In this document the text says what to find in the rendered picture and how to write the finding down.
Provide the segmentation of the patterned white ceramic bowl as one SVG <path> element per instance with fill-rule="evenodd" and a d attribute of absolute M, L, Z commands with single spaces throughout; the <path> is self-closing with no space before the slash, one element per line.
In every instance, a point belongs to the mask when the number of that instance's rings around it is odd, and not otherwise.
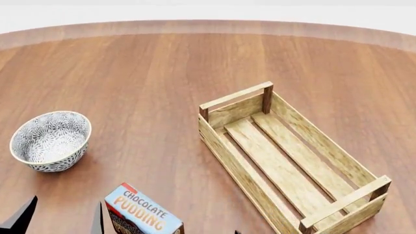
<path fill-rule="evenodd" d="M 75 165 L 86 153 L 92 124 L 78 112 L 57 110 L 32 118 L 16 130 L 11 155 L 28 167 L 46 173 Z"/>

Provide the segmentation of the slatted wooden crate tray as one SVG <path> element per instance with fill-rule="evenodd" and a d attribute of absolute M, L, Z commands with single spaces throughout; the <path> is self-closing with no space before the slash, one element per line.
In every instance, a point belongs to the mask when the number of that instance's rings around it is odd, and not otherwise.
<path fill-rule="evenodd" d="M 368 171 L 273 87 L 200 105 L 198 125 L 276 234 L 345 234 L 380 212 L 391 179 Z"/>

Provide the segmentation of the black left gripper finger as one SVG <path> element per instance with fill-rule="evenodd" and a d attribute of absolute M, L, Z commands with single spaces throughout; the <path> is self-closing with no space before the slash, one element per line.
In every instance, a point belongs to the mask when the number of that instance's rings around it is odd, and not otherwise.
<path fill-rule="evenodd" d="M 90 234 L 105 234 L 101 202 L 98 202 L 96 210 L 94 211 L 94 219 Z"/>
<path fill-rule="evenodd" d="M 0 234 L 26 234 L 37 202 L 38 197 L 33 196 L 31 200 L 17 210 L 8 220 L 0 224 Z"/>

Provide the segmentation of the blue chocolate pudding box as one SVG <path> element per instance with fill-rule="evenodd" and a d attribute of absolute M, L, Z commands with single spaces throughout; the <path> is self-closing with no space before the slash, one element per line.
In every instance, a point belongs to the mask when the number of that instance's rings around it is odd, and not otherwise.
<path fill-rule="evenodd" d="M 105 197 L 117 234 L 185 234 L 184 223 L 129 183 Z"/>

